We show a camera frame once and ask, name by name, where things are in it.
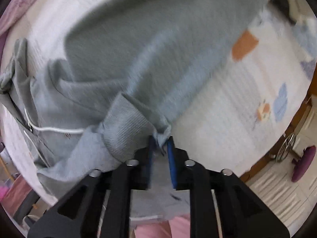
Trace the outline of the grey hooded sweatshirt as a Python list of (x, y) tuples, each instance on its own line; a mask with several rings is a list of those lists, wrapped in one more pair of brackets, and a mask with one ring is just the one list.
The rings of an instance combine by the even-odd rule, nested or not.
[(47, 0), (49, 22), (5, 42), (1, 103), (25, 132), (36, 176), (57, 199), (89, 171), (163, 146), (269, 0)]

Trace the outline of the purple round stool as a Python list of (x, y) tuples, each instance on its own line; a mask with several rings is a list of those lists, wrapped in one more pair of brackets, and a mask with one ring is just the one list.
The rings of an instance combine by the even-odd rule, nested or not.
[(299, 160), (292, 160), (294, 164), (293, 175), (291, 181), (296, 183), (307, 172), (316, 154), (316, 146), (310, 146), (303, 150), (303, 155)]

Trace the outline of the white patterned bed blanket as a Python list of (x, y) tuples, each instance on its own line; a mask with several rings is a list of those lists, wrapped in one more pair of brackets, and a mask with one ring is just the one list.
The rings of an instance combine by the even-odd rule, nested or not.
[[(20, 38), (29, 42), (32, 75), (64, 58), (70, 29), (107, 1), (36, 0), (10, 28), (1, 67)], [(291, 0), (291, 8), (299, 18), (294, 26), (265, 6), (173, 125), (176, 142), (207, 167), (245, 173), (277, 142), (304, 100), (315, 70), (316, 17), (307, 0)]]

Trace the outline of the purple pink floral duvet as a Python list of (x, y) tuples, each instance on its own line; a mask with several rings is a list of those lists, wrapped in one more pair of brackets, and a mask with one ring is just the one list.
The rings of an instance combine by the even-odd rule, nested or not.
[(11, 27), (27, 12), (36, 0), (1, 0), (1, 58)]

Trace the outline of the wooden bed frame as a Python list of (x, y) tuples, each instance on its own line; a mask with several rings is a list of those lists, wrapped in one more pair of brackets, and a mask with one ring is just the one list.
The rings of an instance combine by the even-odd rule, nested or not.
[(310, 83), (309, 89), (307, 91), (306, 97), (301, 103), (300, 108), (297, 110), (296, 114), (292, 118), (289, 126), (287, 127), (284, 134), (279, 138), (279, 140), (273, 145), (273, 147), (260, 159), (258, 160), (249, 171), (245, 172), (240, 176), (240, 179), (243, 182), (249, 181), (252, 177), (258, 174), (268, 163), (275, 159), (275, 155), (278, 153), (280, 147), (282, 146), (284, 140), (291, 133), (295, 132), (296, 127), (300, 125), (301, 119), (304, 117), (304, 114), (308, 108), (312, 106), (311, 97), (312, 95), (316, 96), (316, 71)]

